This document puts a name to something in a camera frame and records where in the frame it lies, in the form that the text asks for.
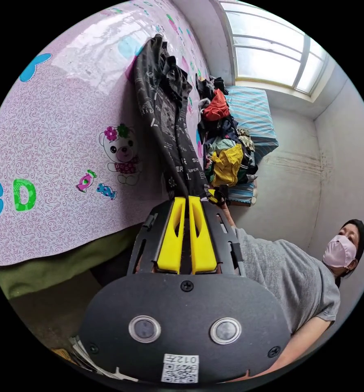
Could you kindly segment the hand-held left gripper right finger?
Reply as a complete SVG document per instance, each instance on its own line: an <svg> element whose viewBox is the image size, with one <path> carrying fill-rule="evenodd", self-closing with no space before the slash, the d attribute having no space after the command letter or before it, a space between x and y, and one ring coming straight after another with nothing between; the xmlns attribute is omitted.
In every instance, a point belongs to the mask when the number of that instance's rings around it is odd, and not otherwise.
<svg viewBox="0 0 364 392"><path fill-rule="evenodd" d="M188 205L192 273L213 273L217 261L202 202L199 197L189 196Z"/></svg>

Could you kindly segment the person's right hand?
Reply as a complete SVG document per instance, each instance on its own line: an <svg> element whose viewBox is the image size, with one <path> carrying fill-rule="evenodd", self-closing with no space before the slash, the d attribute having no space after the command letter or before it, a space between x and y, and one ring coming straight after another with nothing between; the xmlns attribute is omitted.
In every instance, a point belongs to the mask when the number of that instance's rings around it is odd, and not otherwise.
<svg viewBox="0 0 364 392"><path fill-rule="evenodd" d="M229 208L228 208L228 206L227 206L225 203L221 206L221 210L222 210L224 216L226 217L226 220L228 221L229 225L230 225L231 227L235 228L236 225L235 225L235 223L234 223L234 220L233 220L232 217L231 217Z"/></svg>

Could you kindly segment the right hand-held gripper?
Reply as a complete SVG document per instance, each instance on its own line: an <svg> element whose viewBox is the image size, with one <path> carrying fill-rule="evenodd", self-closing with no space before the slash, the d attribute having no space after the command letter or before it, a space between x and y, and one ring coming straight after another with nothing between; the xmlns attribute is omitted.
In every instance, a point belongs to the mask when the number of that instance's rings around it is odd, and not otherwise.
<svg viewBox="0 0 364 392"><path fill-rule="evenodd" d="M227 209L230 205L228 185L222 184L215 187L215 189L209 189L207 198L212 204Z"/></svg>

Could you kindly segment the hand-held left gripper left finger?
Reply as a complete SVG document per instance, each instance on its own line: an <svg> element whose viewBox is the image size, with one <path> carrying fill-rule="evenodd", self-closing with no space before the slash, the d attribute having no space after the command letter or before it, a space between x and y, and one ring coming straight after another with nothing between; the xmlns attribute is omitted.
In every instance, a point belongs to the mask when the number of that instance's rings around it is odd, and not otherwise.
<svg viewBox="0 0 364 392"><path fill-rule="evenodd" d="M161 271L179 274L185 222L185 198L176 197L170 209L163 242L157 259Z"/></svg>

